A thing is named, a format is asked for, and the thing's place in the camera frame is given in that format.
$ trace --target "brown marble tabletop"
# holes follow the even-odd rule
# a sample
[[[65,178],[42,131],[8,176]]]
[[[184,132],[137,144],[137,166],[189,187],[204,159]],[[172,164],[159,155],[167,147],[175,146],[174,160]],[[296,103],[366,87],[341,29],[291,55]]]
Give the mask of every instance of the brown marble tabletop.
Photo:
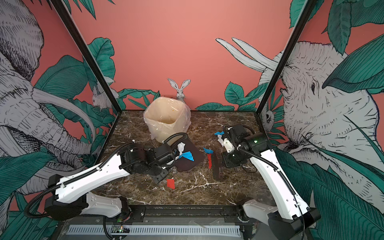
[[[258,126],[254,113],[247,112],[191,112],[191,126],[187,134],[195,146],[202,152],[203,147],[212,149],[221,158],[225,151],[217,141],[215,132],[222,131],[222,125],[242,123],[256,132]],[[102,155],[103,161],[117,147],[135,139],[147,145],[159,146],[151,140],[142,111],[124,111],[118,120],[110,141]],[[252,171],[251,163],[246,168]],[[167,181],[155,184],[149,175],[133,174],[113,180],[92,192],[107,197],[123,196],[128,204],[151,205],[231,205],[246,197],[261,203],[275,205],[275,201],[259,172],[246,172],[242,167],[223,168],[224,177],[214,180],[209,169],[208,158],[187,172],[178,172],[174,167],[167,179],[174,178],[175,189],[167,187]]]

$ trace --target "rabbit illustration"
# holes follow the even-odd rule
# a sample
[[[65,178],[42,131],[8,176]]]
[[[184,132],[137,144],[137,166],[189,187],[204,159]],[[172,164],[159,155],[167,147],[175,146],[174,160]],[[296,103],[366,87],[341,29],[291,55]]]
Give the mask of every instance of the rabbit illustration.
[[[169,81],[169,84],[177,90],[177,94],[176,94],[176,99],[179,100],[179,101],[182,101],[185,103],[184,101],[184,98],[185,98],[185,95],[183,94],[183,89],[188,86],[188,84],[191,82],[190,79],[187,79],[183,82],[183,84],[181,84],[181,88],[179,88],[179,86],[177,85],[177,83],[175,81],[173,81],[172,79],[168,78],[168,81]]]

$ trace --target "blue tissue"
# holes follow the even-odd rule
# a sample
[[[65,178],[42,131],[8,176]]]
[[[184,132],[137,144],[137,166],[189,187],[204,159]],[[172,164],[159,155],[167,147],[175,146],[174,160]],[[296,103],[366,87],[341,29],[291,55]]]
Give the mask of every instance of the blue tissue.
[[[184,152],[184,153],[182,153],[182,154],[180,155],[179,158],[181,158],[181,157],[185,157],[186,159],[189,159],[189,160],[191,160],[191,161],[195,161],[195,160],[193,159],[193,156],[192,156],[192,153],[191,153],[191,152]]]
[[[213,153],[213,150],[211,150],[211,149],[206,149],[205,147],[204,147],[203,149],[204,149],[204,151],[205,151],[206,153],[208,153],[208,154]]]

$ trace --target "elephant tusk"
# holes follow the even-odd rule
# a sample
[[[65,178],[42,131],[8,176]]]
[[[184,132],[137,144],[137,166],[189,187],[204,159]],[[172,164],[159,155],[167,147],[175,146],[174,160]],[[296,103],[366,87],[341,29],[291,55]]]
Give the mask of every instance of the elephant tusk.
[[[244,52],[246,52],[249,56],[251,56],[254,60],[261,63],[262,65],[266,66],[267,68],[271,70],[276,70],[278,62],[273,61],[269,59],[268,57],[262,55],[258,50],[253,48],[251,45],[247,44],[246,42],[237,39],[232,38],[232,40],[241,47]]]
[[[38,103],[45,103],[45,104],[52,104],[61,108],[68,109],[77,115],[79,115],[84,121],[89,125],[92,131],[92,140],[95,140],[96,132],[95,127],[93,126],[93,123],[89,116],[81,110],[76,105],[68,102],[67,100],[57,97],[55,95],[52,95],[50,93],[44,92],[43,90],[40,90],[38,88],[33,88],[32,92],[32,99],[35,100]]]
[[[13,138],[11,131],[6,126],[0,126],[0,148],[11,157],[27,154]]]
[[[232,54],[232,56],[234,56],[239,62],[241,62],[245,66],[252,68],[256,71],[259,71],[259,72],[263,72],[265,70],[266,66],[264,66],[261,63],[245,56],[244,54],[242,54],[239,50],[237,50],[234,46],[232,46],[228,42],[226,42],[220,38],[217,38],[216,41],[218,43],[220,43],[221,45],[223,45]]]

